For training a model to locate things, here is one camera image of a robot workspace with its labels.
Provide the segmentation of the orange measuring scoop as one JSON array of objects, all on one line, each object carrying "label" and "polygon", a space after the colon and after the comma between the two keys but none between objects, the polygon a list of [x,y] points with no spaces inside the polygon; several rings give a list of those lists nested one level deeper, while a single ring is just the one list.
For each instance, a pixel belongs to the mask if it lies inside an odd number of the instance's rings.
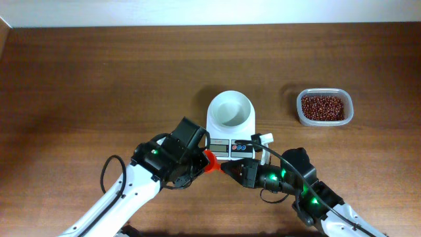
[{"label": "orange measuring scoop", "polygon": [[211,150],[206,149],[206,150],[204,150],[204,153],[205,153],[207,159],[209,160],[209,164],[205,167],[206,173],[210,173],[210,172],[214,172],[214,171],[224,172],[221,169],[221,164],[218,163],[216,155]]}]

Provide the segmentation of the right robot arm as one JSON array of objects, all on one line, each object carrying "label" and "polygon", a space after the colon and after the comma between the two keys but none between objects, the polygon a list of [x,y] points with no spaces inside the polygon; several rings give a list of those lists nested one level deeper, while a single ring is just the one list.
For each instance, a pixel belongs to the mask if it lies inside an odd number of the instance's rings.
[{"label": "right robot arm", "polygon": [[280,165],[261,165],[244,158],[222,163],[221,170],[244,188],[294,196],[291,206],[297,216],[325,236],[385,236],[318,179],[304,148],[289,149],[281,155],[267,147],[263,150],[277,157]]}]

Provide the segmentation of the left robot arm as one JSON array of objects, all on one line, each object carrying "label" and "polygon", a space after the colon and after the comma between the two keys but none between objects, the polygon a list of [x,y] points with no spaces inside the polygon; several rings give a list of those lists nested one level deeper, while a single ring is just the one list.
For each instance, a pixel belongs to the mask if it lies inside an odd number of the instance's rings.
[{"label": "left robot arm", "polygon": [[184,190],[210,163],[201,140],[210,134],[184,117],[170,133],[140,143],[129,164],[121,157],[122,174],[103,196],[62,236],[115,236],[143,205],[161,190]]}]

